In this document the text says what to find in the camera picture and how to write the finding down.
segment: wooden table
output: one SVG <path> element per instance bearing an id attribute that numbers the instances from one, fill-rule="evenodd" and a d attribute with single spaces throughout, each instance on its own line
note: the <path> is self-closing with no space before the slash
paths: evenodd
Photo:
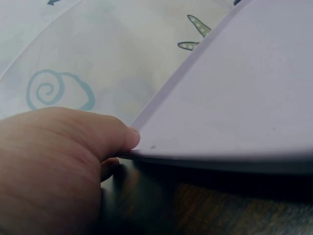
<path id="1" fill-rule="evenodd" d="M 313 234 L 311 176 L 121 163 L 102 184 L 100 234 Z"/>

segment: spiral design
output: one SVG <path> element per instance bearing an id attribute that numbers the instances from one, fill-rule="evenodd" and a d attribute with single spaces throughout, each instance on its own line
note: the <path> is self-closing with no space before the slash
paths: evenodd
<path id="1" fill-rule="evenodd" d="M 82 107 L 79 108 L 79 110 L 83 110 L 83 111 L 89 111 L 91 110 L 93 107 L 94 107 L 94 104 L 95 104 L 95 99 L 94 99 L 94 95 L 93 95 L 93 92 L 90 88 L 90 86 L 86 83 L 86 82 L 83 82 L 77 75 L 74 75 L 74 74 L 71 74 L 71 73 L 68 73 L 68 72 L 55 72 L 53 70 L 41 70 L 41 71 L 38 71 L 36 72 L 32 77 L 31 79 L 29 80 L 28 82 L 28 86 L 27 86 L 27 90 L 26 90 L 26 102 L 27 102 L 27 105 L 28 107 L 31 109 L 31 110 L 36 110 L 38 108 L 36 108 L 36 106 L 33 104 L 33 102 L 31 101 L 31 97 L 30 97 L 30 90 L 31 90 L 31 87 L 32 87 L 32 84 L 35 80 L 35 78 L 40 75 L 40 74 L 43 74 L 43 73 L 50 73 L 52 74 L 58 81 L 58 84 L 59 84 L 59 90 L 58 92 L 55 94 L 54 98 L 51 100 L 51 101 L 45 101 L 41 96 L 40 96 L 40 90 L 43 88 L 43 87 L 48 87 L 49 88 L 49 91 L 46 92 L 45 95 L 49 96 L 49 95 L 52 95 L 54 93 L 54 86 L 53 84 L 49 83 L 49 82 L 44 82 L 44 83 L 41 83 L 37 88 L 36 88 L 36 98 L 43 104 L 47 105 L 47 106 L 52 106 L 54 104 L 56 104 L 61 98 L 62 96 L 64 95 L 64 92 L 65 92 L 65 84 L 64 84 L 64 81 L 63 81 L 63 78 L 62 78 L 62 75 L 66 75 L 66 76 L 69 76 L 71 78 L 73 78 L 80 86 L 81 88 L 86 92 L 87 96 L 88 96 L 88 102 L 86 104 L 84 104 Z"/>

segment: leaf pattern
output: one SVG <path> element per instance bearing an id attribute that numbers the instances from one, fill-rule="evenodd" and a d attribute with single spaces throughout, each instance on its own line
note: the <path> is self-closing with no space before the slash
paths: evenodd
<path id="1" fill-rule="evenodd" d="M 187 15 L 187 17 L 190 20 L 190 22 L 194 25 L 194 27 L 196 27 L 197 31 L 203 37 L 205 37 L 206 35 L 208 35 L 211 32 L 211 28 L 209 28 L 204 23 L 202 23 L 197 17 L 194 17 L 192 15 Z M 199 43 L 200 42 L 198 42 L 198 43 L 196 43 L 196 42 L 181 42 L 181 43 L 178 43 L 177 46 L 181 49 L 193 51 Z"/>

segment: hand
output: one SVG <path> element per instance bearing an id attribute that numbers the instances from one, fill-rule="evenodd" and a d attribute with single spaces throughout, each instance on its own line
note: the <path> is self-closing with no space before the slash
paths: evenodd
<path id="1" fill-rule="evenodd" d="M 0 121 L 0 233 L 83 234 L 100 183 L 140 140 L 114 117 L 47 108 Z"/>

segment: white cloth background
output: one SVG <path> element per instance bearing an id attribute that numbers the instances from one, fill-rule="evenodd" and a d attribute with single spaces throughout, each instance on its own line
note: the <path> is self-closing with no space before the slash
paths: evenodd
<path id="1" fill-rule="evenodd" d="M 187 15 L 214 28 L 233 2 L 1 1 L 2 118 L 63 106 L 114 115 L 127 124 L 191 53 L 177 44 L 202 40 Z M 26 6 L 30 17 L 22 12 Z"/>

